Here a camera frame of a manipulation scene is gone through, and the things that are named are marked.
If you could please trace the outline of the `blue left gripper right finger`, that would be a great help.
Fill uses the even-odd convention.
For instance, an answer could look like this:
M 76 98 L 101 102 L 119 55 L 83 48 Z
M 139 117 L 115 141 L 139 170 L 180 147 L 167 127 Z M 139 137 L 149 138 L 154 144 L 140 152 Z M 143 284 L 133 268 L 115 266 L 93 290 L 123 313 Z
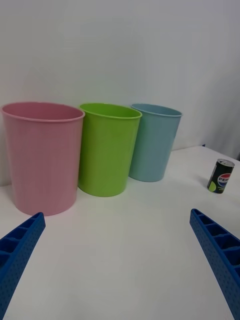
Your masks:
M 195 208 L 189 223 L 233 318 L 240 319 L 240 240 Z

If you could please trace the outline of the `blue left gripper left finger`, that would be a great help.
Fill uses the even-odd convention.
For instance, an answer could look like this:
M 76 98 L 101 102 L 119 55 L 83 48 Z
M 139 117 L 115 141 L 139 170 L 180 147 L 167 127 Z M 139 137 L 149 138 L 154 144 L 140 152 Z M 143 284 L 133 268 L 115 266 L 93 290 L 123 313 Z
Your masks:
M 46 227 L 44 214 L 38 212 L 0 240 L 0 312 L 5 312 Z

